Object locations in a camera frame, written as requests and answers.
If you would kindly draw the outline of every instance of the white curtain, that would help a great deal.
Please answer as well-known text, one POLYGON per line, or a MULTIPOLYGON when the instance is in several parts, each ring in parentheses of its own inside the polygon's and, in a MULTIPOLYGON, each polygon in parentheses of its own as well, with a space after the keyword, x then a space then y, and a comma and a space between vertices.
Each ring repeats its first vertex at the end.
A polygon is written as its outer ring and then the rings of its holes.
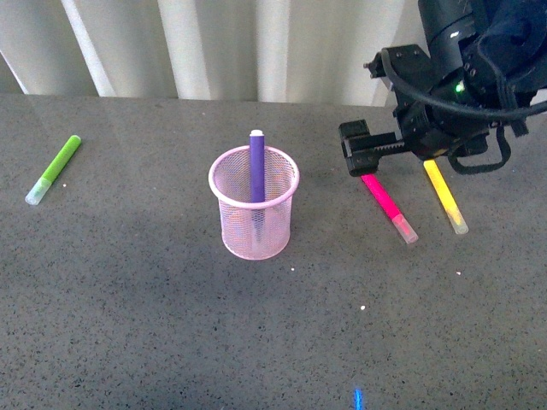
POLYGON ((384 105, 417 0, 0 0, 0 92, 384 105))

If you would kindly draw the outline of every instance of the gray countertop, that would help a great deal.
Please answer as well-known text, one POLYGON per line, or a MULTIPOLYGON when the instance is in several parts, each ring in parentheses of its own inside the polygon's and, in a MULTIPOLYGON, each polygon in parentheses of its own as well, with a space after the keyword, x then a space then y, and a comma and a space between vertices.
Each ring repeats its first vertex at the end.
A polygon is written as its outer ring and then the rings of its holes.
POLYGON ((546 408, 545 118, 500 171, 438 161, 467 235, 420 161, 383 159, 410 246, 345 168, 338 125, 360 118, 394 127, 388 108, 0 96, 0 407, 333 410, 360 388, 367 409, 546 408), (301 172, 291 241, 259 262, 224 247, 207 180, 257 127, 301 172))

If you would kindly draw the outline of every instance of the cable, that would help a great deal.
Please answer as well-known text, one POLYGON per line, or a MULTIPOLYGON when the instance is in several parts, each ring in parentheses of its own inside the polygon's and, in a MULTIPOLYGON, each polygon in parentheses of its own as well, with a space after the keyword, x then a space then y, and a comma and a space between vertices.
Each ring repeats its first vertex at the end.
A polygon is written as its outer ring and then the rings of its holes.
POLYGON ((384 66, 385 74, 393 83, 393 86, 395 88, 398 88, 402 93, 415 99, 416 101, 432 105, 433 107, 443 109, 444 111, 448 111, 454 114, 466 115, 469 118, 488 121, 522 120, 531 115, 540 114, 547 111, 547 101, 540 102, 539 104, 534 104, 531 107, 527 108, 510 110, 475 108, 469 107, 467 105, 456 104, 454 102, 446 102, 445 100, 433 97, 423 91, 414 88, 404 79, 399 77, 393 69, 393 66, 391 65, 391 58, 388 49, 382 49, 380 55, 382 57, 382 65, 384 66))

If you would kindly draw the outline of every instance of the pink mesh pen holder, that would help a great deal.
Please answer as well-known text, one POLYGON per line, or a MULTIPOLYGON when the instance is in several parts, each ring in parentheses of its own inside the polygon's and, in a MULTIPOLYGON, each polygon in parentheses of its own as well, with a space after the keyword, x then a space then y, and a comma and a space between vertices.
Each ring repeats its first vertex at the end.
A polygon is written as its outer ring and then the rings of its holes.
POLYGON ((222 241, 230 252, 259 261, 283 250, 291 235, 291 201, 298 187, 297 164, 284 152, 265 147, 266 201, 250 201, 249 145, 221 155, 209 170, 209 185, 219 199, 222 241))

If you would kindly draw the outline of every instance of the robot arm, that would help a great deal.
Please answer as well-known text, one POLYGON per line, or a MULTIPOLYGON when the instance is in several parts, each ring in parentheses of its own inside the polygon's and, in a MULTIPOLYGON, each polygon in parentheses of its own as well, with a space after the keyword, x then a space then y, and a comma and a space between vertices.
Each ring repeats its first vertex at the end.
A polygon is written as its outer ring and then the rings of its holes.
POLYGON ((489 172, 510 157, 504 127, 527 134, 530 106, 547 86, 547 0, 419 0, 431 57, 419 46, 390 47, 366 65, 397 97, 395 132, 371 135, 365 120, 339 127, 350 175, 375 173, 379 159, 412 151, 422 160, 448 157, 459 173, 489 172), (488 150, 497 128, 502 160, 464 167, 458 157, 488 150))

